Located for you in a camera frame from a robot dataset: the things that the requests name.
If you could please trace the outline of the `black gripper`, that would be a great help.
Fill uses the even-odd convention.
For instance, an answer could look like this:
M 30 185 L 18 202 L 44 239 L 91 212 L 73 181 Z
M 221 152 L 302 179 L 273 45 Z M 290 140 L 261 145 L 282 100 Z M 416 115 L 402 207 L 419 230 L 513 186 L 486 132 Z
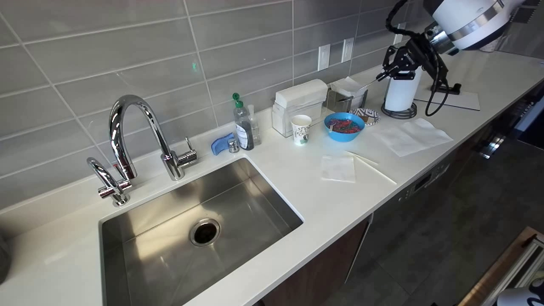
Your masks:
M 433 79 L 440 77 L 442 59 L 433 45 L 419 33 L 408 38 L 401 47 L 389 45 L 382 59 L 377 81 L 391 76 L 394 79 L 413 79 L 414 69 L 423 67 Z

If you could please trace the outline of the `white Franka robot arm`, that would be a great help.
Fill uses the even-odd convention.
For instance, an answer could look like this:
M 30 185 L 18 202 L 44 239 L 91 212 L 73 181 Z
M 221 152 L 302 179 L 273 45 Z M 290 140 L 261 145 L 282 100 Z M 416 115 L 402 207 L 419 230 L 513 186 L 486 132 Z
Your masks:
M 387 47 L 377 81 L 385 76 L 413 79 L 414 69 L 423 67 L 435 83 L 445 84 L 447 67 L 440 54 L 477 49 L 498 38 L 513 11 L 523 3 L 523 0 L 423 0 L 423 8 L 433 21 L 423 32 L 413 32 L 392 23 L 406 1 L 394 3 L 385 16 L 385 28 L 408 35 L 408 42 L 401 47 Z

